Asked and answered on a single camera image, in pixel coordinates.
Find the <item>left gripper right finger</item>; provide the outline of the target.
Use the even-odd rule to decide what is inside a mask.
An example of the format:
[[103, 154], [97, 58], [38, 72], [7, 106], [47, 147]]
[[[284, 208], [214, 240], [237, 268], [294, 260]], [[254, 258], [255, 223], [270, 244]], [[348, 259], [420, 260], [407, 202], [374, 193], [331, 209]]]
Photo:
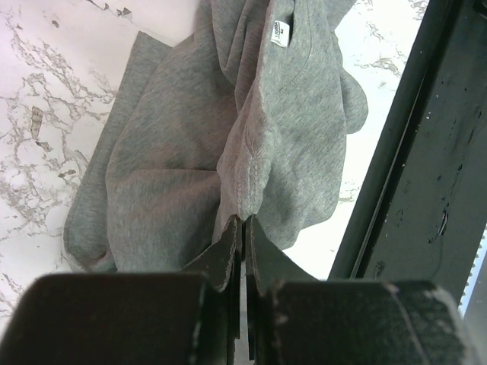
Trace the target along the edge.
[[257, 364], [475, 364], [453, 297], [427, 281], [320, 281], [245, 223], [249, 355]]

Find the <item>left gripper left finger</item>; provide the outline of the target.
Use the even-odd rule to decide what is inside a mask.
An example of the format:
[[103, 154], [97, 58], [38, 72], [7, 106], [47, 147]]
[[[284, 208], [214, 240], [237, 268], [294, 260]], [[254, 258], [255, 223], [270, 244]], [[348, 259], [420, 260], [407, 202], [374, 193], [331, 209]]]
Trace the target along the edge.
[[182, 271], [37, 279], [8, 325], [10, 364], [231, 364], [241, 222]]

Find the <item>grey t-shirt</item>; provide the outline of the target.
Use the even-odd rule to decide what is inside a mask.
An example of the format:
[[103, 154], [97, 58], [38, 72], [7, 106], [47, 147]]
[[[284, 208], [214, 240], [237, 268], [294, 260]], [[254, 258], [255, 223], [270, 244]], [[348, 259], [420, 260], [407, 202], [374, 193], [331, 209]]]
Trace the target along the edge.
[[350, 1], [202, 1], [169, 47], [140, 33], [68, 213], [72, 270], [167, 272], [256, 215], [280, 249], [328, 220], [368, 115], [336, 28]]

